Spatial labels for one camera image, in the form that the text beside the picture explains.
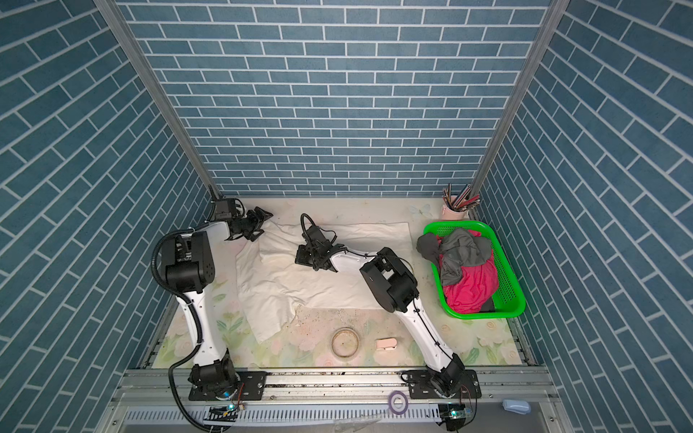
table surface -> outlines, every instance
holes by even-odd
[[[430,262],[416,253],[416,239],[430,222],[438,221],[441,200],[428,198],[244,198],[247,209],[260,206],[274,214],[277,224],[299,224],[307,213],[316,224],[356,224],[363,222],[407,222],[414,258],[412,266],[419,282],[420,297],[441,336],[459,353],[466,365],[521,364],[505,319],[459,320],[441,307]],[[397,316],[384,310],[297,308],[296,317],[282,330],[258,343],[248,326],[238,300],[235,255],[246,240],[234,241],[224,263],[215,263],[214,311],[222,338],[237,367],[296,366],[420,366],[423,356],[412,336]],[[348,362],[331,351],[334,333],[352,328],[360,347]],[[377,351],[376,340],[394,337],[397,348]],[[192,341],[180,307],[168,328],[153,368],[168,368],[192,349]]]

gray cloth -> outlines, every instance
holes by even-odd
[[[459,283],[462,279],[462,267],[481,266],[491,258],[492,252],[489,239],[472,236],[461,227],[443,238],[440,245],[433,233],[419,237],[416,250],[438,267],[443,286]],[[440,254],[443,258],[441,265],[438,265]]]
[[[419,236],[419,239],[416,240],[416,250],[424,259],[436,265],[440,271],[440,266],[438,266],[438,256],[440,256],[438,237],[435,234],[426,233],[425,235]]]

metal base track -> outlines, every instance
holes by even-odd
[[[544,366],[475,366],[474,369],[482,393],[478,399],[479,403],[499,403],[504,398],[549,405],[560,403],[558,393]],[[310,412],[300,411],[330,410],[331,416],[335,416],[334,411],[338,410],[360,411],[366,408],[370,410],[386,407],[387,397],[393,391],[399,390],[408,394],[407,385],[398,375],[403,370],[402,367],[263,369],[268,373],[263,398],[260,401],[248,402],[245,413],[239,416],[239,420],[243,421],[244,416],[253,415],[259,417],[257,420],[281,419],[282,422],[296,422],[297,425],[305,424],[304,421],[333,423],[335,419],[349,416],[338,416],[328,421],[327,418],[320,418],[313,412],[310,416],[318,418],[308,420],[301,416],[307,416]],[[190,387],[188,374],[186,369],[175,372],[178,393],[190,413],[202,419],[207,415],[210,404],[204,401],[189,401],[185,397]],[[426,410],[432,410],[432,406],[437,410],[440,403],[458,402],[457,398],[430,398],[416,402],[410,400],[410,411],[424,412],[412,412],[411,415],[398,418],[399,421],[396,422],[417,422],[414,419],[420,421],[420,418],[417,418],[419,416],[430,419],[428,417],[433,416],[434,412]],[[287,407],[292,411],[298,411],[298,415],[288,416],[286,412],[281,415],[282,410],[289,410]],[[350,415],[351,412],[342,412],[342,415],[345,414]],[[159,424],[185,422],[173,402],[165,369],[127,370],[96,431],[116,433],[123,423],[143,423],[147,420],[154,420]]]
[[[482,396],[481,403],[519,398],[530,402],[558,401],[559,397],[544,366],[475,366]],[[396,390],[408,394],[399,378],[401,367],[351,367],[263,369],[267,371],[265,392],[260,405],[278,404],[368,404],[387,403]],[[187,396],[188,371],[176,371],[178,393]],[[431,398],[423,403],[453,403],[455,398]],[[112,406],[173,406],[164,369],[127,370],[114,394]],[[205,402],[186,402],[186,406]]]
[[[232,422],[205,420],[209,406],[191,411],[191,415],[206,425],[231,425],[234,427],[286,427],[291,425],[320,425],[338,423],[422,423],[439,422],[437,405],[410,403],[403,415],[393,415],[387,405],[273,405],[271,407],[249,403],[239,411]],[[122,421],[123,425],[186,425],[176,407],[147,406],[130,407]]]

purple tape roll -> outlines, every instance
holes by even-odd
[[[394,407],[394,401],[396,398],[401,397],[402,400],[404,400],[404,408],[402,410],[397,410]],[[387,397],[387,406],[390,409],[390,412],[392,412],[395,415],[404,415],[404,413],[409,409],[409,401],[407,400],[407,396],[404,395],[402,391],[393,391],[389,397]]]

metal rail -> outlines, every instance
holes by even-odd
[[[164,88],[161,86],[156,74],[154,74],[154,70],[149,64],[149,61],[147,61],[147,57],[139,46],[134,33],[128,26],[128,23],[125,22],[125,17],[120,8],[118,8],[118,5],[116,5],[115,0],[94,0],[94,3],[99,12],[101,12],[106,24],[108,24],[113,32],[113,35],[118,40],[118,43],[121,45],[130,64],[137,72],[140,80],[142,80],[144,87],[146,87],[149,95],[154,100],[154,104],[157,105],[164,120],[171,128],[181,149],[183,149],[185,155],[190,159],[190,163],[198,173],[198,176],[200,176],[202,183],[204,183],[207,188],[212,188],[217,197],[221,197],[219,187],[214,182],[209,171],[207,171],[207,167],[204,166],[204,162],[202,162],[200,154],[197,149],[195,149],[188,132],[183,126],[183,122],[181,122],[178,113],[176,113],[173,105],[171,105]]]
[[[382,408],[387,397],[399,390],[407,394],[407,385],[399,378],[404,367],[335,367],[335,368],[288,368],[264,369],[269,374],[263,399],[246,402],[246,410],[263,416],[280,416],[288,423],[300,423],[303,414],[312,418],[304,420],[319,423],[319,411],[356,410]],[[499,403],[505,398],[538,403],[545,412],[550,431],[567,432],[561,412],[562,406],[548,370],[544,366],[475,366],[482,390],[479,403]],[[194,416],[204,417],[210,402],[188,401],[190,389],[187,370],[176,370],[178,392],[188,410]],[[456,398],[431,398],[412,400],[412,409],[424,410],[441,403],[456,403]],[[294,419],[284,412],[287,407],[302,415]],[[423,412],[405,416],[416,422]],[[123,423],[151,424],[185,423],[173,403],[165,369],[127,370],[113,396],[97,432],[115,433]]]
[[[563,17],[563,12],[565,12],[569,2],[570,0],[553,0],[551,6],[549,6],[548,10],[546,11],[546,15],[541,23],[541,27],[536,35],[536,39],[534,40],[534,43],[527,54],[525,65],[523,66],[517,83],[515,84],[515,87],[513,87],[513,91],[508,98],[508,103],[503,111],[503,115],[500,117],[498,126],[495,128],[493,136],[489,141],[489,146],[486,148],[486,152],[479,163],[479,169],[477,170],[476,176],[474,176],[474,180],[472,181],[472,196],[481,191],[481,187],[484,184],[484,180],[486,180],[486,176],[489,174],[493,160],[498,154],[505,136],[508,134],[510,125],[515,119],[515,114],[517,114],[518,108],[520,108],[520,103],[525,97],[527,89],[529,89],[529,85],[532,83],[534,73],[539,68],[539,63],[544,57],[546,48],[549,46],[549,42],[551,42],[551,38],[556,32],[556,28],[558,27],[559,22]]]

